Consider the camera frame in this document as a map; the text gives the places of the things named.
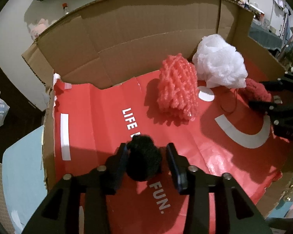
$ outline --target light blue tabletop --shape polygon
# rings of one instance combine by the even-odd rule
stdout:
[[[16,234],[21,234],[47,195],[42,165],[42,132],[43,126],[13,144],[3,155],[3,190]]]

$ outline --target silver bolt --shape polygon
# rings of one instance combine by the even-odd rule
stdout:
[[[227,180],[232,179],[232,175],[230,173],[224,173],[222,176]]]
[[[71,174],[67,173],[63,176],[64,180],[70,180],[71,179]]]
[[[196,171],[199,170],[199,168],[197,168],[195,165],[190,165],[190,166],[188,167],[188,170],[189,170],[190,172],[195,173]]]
[[[97,170],[99,172],[105,172],[106,171],[106,166],[105,165],[100,165],[100,166],[97,167]]]

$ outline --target white mesh sponge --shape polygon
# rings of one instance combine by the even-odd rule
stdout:
[[[206,81],[208,88],[226,86],[245,88],[247,71],[242,55],[220,35],[203,37],[192,58],[198,80]]]

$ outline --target black fuzzy ball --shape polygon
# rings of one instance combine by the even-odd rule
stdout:
[[[135,135],[127,144],[127,148],[130,154],[126,172],[130,178],[135,181],[146,181],[159,172],[162,155],[151,137]]]

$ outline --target red loofah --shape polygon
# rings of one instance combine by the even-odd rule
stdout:
[[[194,120],[199,114],[197,72],[182,54],[169,55],[163,61],[158,84],[158,105],[162,112],[186,120]]]
[[[255,82],[253,79],[246,78],[246,87],[240,89],[241,95],[247,100],[271,102],[271,94],[267,92],[264,85]]]

